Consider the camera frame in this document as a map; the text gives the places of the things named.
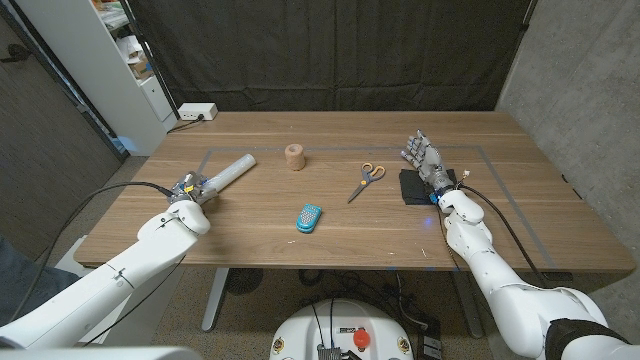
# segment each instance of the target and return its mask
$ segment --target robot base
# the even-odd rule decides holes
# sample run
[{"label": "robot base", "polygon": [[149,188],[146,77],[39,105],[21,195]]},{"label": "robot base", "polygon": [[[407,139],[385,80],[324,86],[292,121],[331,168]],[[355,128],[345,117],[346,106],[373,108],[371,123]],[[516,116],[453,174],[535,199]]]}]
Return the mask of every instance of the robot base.
[{"label": "robot base", "polygon": [[[362,360],[411,360],[413,353],[409,337],[404,329],[392,318],[377,308],[351,299],[335,299],[333,316],[331,300],[323,300],[313,307],[307,306],[287,319],[273,337],[271,360],[317,360],[318,348],[331,348],[331,334],[335,348],[340,352],[351,351]],[[354,333],[364,329],[369,335],[369,344],[358,348],[354,343]]]}]

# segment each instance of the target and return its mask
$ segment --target table leg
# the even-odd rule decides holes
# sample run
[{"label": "table leg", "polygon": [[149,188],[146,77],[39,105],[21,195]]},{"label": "table leg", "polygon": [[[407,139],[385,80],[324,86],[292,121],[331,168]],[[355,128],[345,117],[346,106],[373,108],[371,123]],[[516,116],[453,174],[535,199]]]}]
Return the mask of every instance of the table leg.
[{"label": "table leg", "polygon": [[209,292],[207,309],[204,311],[204,318],[202,319],[202,330],[206,332],[213,330],[215,326],[216,316],[222,306],[222,297],[224,295],[224,287],[227,284],[228,274],[229,268],[216,269],[211,291]]},{"label": "table leg", "polygon": [[458,293],[458,299],[460,299],[462,314],[464,315],[469,335],[480,339],[484,336],[484,331],[482,330],[478,307],[471,292],[472,285],[469,280],[469,274],[465,271],[456,271],[451,273],[451,277],[456,286],[456,292]]}]

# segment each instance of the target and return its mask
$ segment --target gray wall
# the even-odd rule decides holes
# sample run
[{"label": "gray wall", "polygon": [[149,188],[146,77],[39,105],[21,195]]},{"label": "gray wall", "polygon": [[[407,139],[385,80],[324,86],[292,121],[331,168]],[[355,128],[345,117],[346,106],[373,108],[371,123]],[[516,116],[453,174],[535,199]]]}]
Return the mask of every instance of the gray wall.
[{"label": "gray wall", "polygon": [[[640,260],[640,1],[541,0],[496,110],[517,119]],[[590,295],[640,343],[637,270]]]}]

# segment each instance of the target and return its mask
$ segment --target power strip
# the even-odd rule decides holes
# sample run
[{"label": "power strip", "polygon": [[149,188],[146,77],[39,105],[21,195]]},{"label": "power strip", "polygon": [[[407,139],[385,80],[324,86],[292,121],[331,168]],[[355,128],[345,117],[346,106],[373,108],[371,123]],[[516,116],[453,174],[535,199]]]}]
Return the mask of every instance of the power strip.
[{"label": "power strip", "polygon": [[201,114],[204,115],[204,120],[213,120],[218,114],[218,107],[215,103],[184,103],[178,113],[182,120],[197,120]]}]

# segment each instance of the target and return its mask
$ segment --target black curtain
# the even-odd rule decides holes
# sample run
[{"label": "black curtain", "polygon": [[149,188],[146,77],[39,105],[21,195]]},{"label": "black curtain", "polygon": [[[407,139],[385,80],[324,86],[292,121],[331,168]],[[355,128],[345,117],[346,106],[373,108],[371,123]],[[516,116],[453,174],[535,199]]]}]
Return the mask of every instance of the black curtain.
[{"label": "black curtain", "polygon": [[493,110],[529,0],[130,0],[178,106]]}]

